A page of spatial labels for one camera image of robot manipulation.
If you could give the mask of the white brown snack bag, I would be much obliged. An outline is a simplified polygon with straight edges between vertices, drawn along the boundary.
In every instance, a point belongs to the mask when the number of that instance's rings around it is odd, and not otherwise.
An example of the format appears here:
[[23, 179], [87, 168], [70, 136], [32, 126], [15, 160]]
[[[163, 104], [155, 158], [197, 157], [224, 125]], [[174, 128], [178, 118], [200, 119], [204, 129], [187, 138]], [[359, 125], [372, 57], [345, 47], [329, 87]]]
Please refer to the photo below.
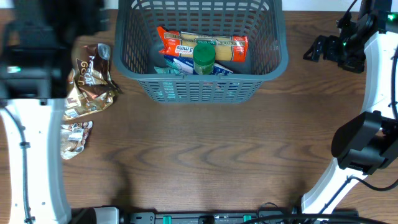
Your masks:
[[93, 122], [62, 124], [60, 129], [60, 155], [69, 160], [83, 152]]

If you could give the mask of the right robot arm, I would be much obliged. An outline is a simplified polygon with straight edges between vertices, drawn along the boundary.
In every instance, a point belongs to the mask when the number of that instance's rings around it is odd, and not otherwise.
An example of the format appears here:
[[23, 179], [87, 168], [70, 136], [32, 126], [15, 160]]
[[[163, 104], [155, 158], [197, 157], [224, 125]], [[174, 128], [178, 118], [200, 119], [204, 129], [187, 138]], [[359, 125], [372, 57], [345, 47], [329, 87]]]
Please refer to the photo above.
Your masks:
[[347, 10], [336, 22], [340, 34], [318, 36], [303, 55], [366, 74], [361, 112], [334, 134], [331, 162], [301, 198], [304, 214], [329, 216], [358, 182], [397, 159], [397, 13], [392, 5], [391, 0], [362, 0], [357, 21]]

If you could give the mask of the teal tissue pack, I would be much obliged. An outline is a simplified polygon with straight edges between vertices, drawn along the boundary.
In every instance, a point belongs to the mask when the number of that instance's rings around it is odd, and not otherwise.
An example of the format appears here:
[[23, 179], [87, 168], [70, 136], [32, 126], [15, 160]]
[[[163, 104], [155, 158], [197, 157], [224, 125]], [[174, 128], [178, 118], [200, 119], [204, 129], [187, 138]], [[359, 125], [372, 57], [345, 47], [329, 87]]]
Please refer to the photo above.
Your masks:
[[154, 67], [154, 69], [158, 74], [174, 74], [174, 75], [180, 74], [180, 71], [178, 69], [170, 67]]

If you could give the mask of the blue pasta box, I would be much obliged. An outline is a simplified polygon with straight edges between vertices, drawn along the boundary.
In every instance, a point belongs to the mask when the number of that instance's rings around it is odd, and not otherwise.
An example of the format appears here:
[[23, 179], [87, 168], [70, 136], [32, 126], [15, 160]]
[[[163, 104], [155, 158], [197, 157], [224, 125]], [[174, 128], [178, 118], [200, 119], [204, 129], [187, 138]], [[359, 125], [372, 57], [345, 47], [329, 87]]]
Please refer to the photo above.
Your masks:
[[171, 55], [164, 55], [166, 65], [177, 73], [192, 74], [192, 75], [227, 75], [233, 73], [232, 70], [218, 64], [211, 65], [197, 65], [192, 58], [175, 57]]

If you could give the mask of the green lid jar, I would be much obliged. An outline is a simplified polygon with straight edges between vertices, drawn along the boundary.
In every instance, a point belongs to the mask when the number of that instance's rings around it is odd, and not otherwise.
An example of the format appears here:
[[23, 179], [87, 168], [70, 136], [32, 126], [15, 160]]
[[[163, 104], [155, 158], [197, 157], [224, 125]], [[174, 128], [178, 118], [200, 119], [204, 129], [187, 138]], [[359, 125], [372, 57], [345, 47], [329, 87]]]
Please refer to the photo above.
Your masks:
[[193, 69], [199, 75], [209, 75], [215, 63], [215, 48], [211, 44], [197, 44], [193, 49]]

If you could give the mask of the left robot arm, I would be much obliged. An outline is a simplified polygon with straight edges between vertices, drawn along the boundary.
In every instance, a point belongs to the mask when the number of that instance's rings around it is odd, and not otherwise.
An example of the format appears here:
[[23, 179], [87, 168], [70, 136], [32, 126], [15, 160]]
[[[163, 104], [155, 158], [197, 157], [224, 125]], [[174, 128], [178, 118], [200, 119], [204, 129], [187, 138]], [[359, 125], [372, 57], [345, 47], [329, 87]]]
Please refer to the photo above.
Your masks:
[[72, 209], [60, 156], [60, 128], [82, 35], [106, 27], [103, 1], [14, 1], [2, 33], [1, 118], [11, 178], [11, 223], [117, 223], [117, 208]]

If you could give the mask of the gold coffee bag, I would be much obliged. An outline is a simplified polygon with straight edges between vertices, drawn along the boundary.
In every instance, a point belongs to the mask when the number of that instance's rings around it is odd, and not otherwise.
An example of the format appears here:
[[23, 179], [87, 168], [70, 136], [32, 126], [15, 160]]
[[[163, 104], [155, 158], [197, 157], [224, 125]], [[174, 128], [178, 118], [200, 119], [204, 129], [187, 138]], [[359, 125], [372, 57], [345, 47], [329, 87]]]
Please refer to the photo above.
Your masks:
[[91, 44], [75, 51], [68, 76], [65, 121], [105, 110], [121, 92], [110, 74], [111, 47]]

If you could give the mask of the orange spaghetti pack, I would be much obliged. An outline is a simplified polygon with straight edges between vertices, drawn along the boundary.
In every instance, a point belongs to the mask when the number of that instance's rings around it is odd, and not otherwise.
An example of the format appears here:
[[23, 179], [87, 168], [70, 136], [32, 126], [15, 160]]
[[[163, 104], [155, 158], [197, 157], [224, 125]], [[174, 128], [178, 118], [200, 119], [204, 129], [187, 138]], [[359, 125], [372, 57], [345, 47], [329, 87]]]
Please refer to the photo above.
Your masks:
[[164, 45], [159, 52], [175, 57], [193, 57], [197, 44], [210, 44], [215, 48], [215, 60], [245, 62], [248, 52], [246, 36], [209, 36], [157, 27], [158, 35]]

